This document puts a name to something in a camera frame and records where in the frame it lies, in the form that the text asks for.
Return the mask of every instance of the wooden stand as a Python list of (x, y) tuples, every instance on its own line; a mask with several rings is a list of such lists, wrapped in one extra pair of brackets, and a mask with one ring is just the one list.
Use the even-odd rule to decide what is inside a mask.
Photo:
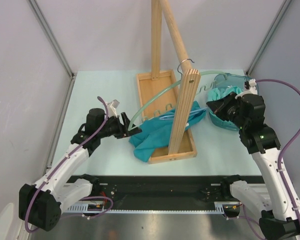
[(142, 113), (142, 117), (152, 118), (156, 110), (164, 112), (168, 103), (175, 106), (169, 146), (154, 151), (149, 159), (149, 163), (154, 164), (193, 158), (197, 155), (192, 133), (190, 130), (185, 132), (185, 128), (201, 76), (197, 69), (192, 68), (191, 62), (186, 60), (189, 57), (168, 0), (151, 1), (152, 66), (151, 72), (137, 75), (140, 105), (143, 106), (158, 92), (176, 82), (173, 70), (160, 71), (162, 12), (183, 72), (180, 89), (175, 87), (166, 92)]

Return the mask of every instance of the metal hook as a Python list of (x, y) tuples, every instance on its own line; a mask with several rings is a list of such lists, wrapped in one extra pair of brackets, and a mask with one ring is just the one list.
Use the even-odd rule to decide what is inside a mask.
[(188, 60), (191, 61), (193, 64), (195, 63), (194, 61), (192, 61), (191, 58), (187, 58), (187, 59), (185, 59), (185, 60), (182, 60), (182, 62), (180, 62), (180, 64), (179, 64), (178, 67), (176, 68), (176, 70), (178, 71), (178, 73), (181, 74), (181, 78), (182, 78), (182, 72), (179, 71), (179, 68), (180, 68), (181, 64), (183, 64), (183, 62), (188, 61)]

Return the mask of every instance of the wooden tray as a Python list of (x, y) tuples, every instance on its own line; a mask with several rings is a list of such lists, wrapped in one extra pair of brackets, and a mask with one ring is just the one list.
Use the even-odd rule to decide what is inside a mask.
[[(139, 73), (136, 75), (139, 100), (141, 107), (161, 90), (176, 82), (176, 76), (173, 70), (160, 71), (159, 79), (152, 80), (151, 72)], [(179, 87), (172, 90), (151, 103), (143, 112), (142, 117), (147, 116), (149, 119), (154, 116), (156, 110), (162, 113), (166, 111), (166, 105), (171, 103), (174, 107), (177, 103)], [(168, 147), (157, 148), (149, 159), (149, 164), (169, 162), (173, 160), (189, 159), (197, 156), (197, 149), (191, 130), (185, 131), (182, 137), (178, 153), (168, 155)]]

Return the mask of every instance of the wooden rod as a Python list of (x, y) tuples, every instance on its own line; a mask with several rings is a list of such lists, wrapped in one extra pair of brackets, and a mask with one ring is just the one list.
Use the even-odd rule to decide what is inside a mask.
[(201, 75), (197, 69), (188, 69), (183, 72), (170, 135), (169, 155), (177, 154), (179, 151), (200, 78)]
[(151, 0), (151, 79), (158, 80), (161, 58), (162, 9), (159, 0)]
[[(181, 63), (183, 60), (188, 59), (188, 54), (184, 45), (184, 42), (182, 41), (176, 20), (174, 18), (174, 14), (171, 10), (170, 4), (168, 0), (160, 0), (161, 8), (163, 11), (163, 15), (166, 21), (166, 24), (168, 26), (173, 45), (176, 51), (176, 54), (179, 59), (179, 63)], [(184, 61), (181, 64), (182, 72), (185, 73), (186, 70), (191, 69), (191, 63), (190, 61)]]

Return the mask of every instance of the white wall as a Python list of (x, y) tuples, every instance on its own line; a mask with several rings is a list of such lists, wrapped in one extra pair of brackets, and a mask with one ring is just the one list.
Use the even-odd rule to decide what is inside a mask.
[[(300, 0), (293, 2), (252, 75), (256, 79), (280, 79), (300, 89)], [(300, 97), (275, 83), (260, 83), (259, 87), (265, 98), (267, 122), (284, 145), (300, 127)], [(300, 196), (300, 137), (284, 158)]]
[(0, 0), (0, 212), (44, 170), (69, 78), (26, 0)]
[[(198, 69), (247, 69), (283, 0), (170, 0)], [(38, 0), (73, 71), (151, 67), (151, 0)], [(177, 55), (162, 18), (162, 69)]]

